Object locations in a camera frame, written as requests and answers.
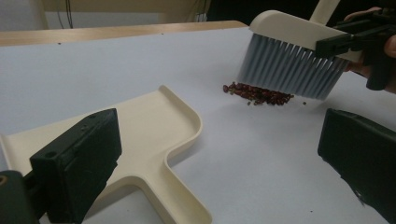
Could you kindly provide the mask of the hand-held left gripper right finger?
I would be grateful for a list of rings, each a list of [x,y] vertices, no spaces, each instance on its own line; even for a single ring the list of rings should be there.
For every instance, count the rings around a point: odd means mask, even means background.
[[[318,155],[359,201],[396,224],[396,132],[343,110],[326,111]]]

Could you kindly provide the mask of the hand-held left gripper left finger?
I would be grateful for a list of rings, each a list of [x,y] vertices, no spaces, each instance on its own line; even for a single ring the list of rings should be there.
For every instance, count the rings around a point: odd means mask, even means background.
[[[122,153],[115,108],[85,117],[30,158],[53,223],[81,223]]]

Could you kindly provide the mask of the cream hand brush grey bristles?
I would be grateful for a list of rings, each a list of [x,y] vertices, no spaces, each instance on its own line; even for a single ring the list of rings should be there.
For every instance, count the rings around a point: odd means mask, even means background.
[[[237,77],[239,83],[324,100],[350,62],[361,54],[347,51],[321,56],[319,40],[340,31],[327,25],[340,0],[319,0],[308,20],[267,10],[249,25],[252,37]]]

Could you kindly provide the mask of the cream plastic dustpan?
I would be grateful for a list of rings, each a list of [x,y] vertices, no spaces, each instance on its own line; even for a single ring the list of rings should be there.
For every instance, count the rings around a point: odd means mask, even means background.
[[[97,200],[116,190],[140,188],[165,224],[211,224],[212,216],[169,167],[168,160],[194,144],[200,116],[165,86],[113,105],[122,154]]]

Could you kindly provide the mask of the pile of red beans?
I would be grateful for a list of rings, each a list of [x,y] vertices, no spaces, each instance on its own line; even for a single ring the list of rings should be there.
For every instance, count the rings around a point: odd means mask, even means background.
[[[294,98],[293,94],[253,87],[240,82],[224,84],[222,91],[245,99],[248,105],[286,105]]]

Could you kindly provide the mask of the white table board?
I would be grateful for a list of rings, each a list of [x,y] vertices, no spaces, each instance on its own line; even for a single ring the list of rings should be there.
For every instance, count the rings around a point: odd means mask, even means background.
[[[0,47],[3,165],[27,172],[30,156],[83,117],[165,86],[201,118],[191,147],[169,167],[211,224],[388,224],[318,155],[330,108],[396,131],[396,95],[369,91],[353,73],[323,101],[248,105],[226,94],[250,40],[246,28]],[[136,186],[97,201],[86,224],[159,224]]]

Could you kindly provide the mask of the light wooden table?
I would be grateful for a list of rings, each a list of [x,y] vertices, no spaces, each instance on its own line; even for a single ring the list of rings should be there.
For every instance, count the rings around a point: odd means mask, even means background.
[[[133,26],[0,32],[0,47],[91,41],[140,35],[245,28],[240,21],[206,21]]]

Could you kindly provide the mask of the light wooden cabinet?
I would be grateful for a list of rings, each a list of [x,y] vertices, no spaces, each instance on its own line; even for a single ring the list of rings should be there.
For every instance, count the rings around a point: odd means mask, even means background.
[[[160,23],[195,22],[212,0],[41,0],[46,12],[158,13]]]

